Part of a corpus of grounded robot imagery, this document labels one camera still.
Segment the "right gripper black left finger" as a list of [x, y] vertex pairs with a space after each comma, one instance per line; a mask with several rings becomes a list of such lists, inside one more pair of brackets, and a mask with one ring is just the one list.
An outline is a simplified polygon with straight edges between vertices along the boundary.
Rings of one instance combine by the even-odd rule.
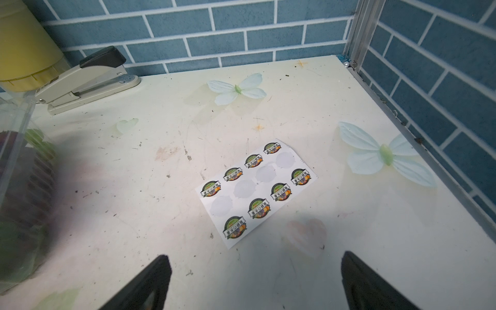
[[169, 257], [162, 254], [100, 309], [163, 309], [172, 273]]

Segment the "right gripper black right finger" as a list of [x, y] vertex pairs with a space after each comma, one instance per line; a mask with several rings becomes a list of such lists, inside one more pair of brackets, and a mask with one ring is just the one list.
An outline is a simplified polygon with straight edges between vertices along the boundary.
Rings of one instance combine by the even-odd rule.
[[342, 257], [341, 274], [350, 309], [418, 308], [351, 251]]

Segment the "white fruit sticker sheet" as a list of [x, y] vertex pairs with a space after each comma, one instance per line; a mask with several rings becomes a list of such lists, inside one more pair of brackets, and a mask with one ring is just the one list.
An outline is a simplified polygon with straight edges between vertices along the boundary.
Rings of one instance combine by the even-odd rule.
[[317, 179], [290, 146], [273, 139], [206, 179], [195, 191], [231, 249]]

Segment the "clear box of blueberries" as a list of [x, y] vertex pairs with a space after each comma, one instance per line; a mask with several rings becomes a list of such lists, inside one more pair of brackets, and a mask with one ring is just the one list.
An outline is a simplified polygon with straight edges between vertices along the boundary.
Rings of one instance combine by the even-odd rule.
[[1, 292], [43, 263], [56, 187], [57, 152], [32, 121], [32, 102], [1, 100]]

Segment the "grey desk stapler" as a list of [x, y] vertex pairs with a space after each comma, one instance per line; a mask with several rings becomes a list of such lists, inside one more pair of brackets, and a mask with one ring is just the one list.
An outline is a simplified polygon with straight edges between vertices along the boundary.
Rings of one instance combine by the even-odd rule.
[[128, 74], [125, 62], [114, 46], [98, 50], [37, 89], [34, 99], [57, 115], [136, 87], [141, 78]]

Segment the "yellow pen cup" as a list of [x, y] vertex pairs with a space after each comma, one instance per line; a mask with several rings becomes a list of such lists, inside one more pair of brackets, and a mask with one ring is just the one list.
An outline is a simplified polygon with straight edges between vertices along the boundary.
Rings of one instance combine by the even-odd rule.
[[71, 65], [23, 1], [1, 1], [1, 88], [36, 90]]

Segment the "aluminium corner post right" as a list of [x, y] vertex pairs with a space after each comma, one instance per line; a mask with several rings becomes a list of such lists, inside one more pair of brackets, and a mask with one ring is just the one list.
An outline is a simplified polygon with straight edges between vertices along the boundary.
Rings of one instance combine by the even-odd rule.
[[361, 69], [385, 2], [386, 0], [358, 2], [343, 51], [343, 56], [355, 72]]

